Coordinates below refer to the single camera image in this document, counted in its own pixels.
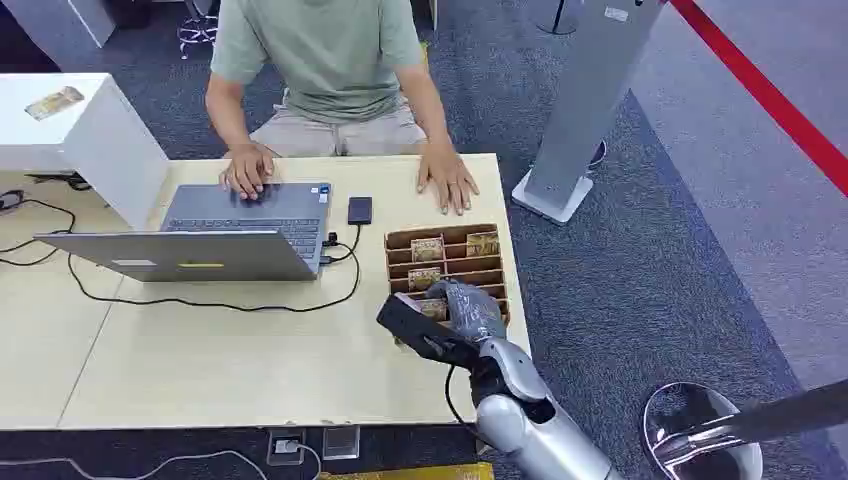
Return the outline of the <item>person's left hand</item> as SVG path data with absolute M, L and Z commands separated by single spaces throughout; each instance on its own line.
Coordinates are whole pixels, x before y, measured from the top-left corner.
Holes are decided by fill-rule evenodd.
M 422 143 L 419 150 L 417 192 L 433 185 L 440 212 L 447 215 L 453 210 L 462 216 L 471 209 L 472 196 L 480 193 L 463 159 L 451 143 Z

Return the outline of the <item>person's right hand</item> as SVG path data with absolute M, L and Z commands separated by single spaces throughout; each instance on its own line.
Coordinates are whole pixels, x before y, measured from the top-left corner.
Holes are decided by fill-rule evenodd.
M 258 200 L 264 185 L 274 175 L 275 153 L 267 146 L 252 142 L 228 151 L 229 164 L 219 174 L 219 184 L 243 200 Z

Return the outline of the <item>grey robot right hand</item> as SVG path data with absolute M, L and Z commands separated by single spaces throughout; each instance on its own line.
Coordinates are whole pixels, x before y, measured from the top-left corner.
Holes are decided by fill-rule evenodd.
M 456 280 L 439 280 L 426 290 L 426 296 L 446 302 L 451 328 L 465 340 L 480 343 L 492 337 L 507 338 L 500 307 L 480 287 Z

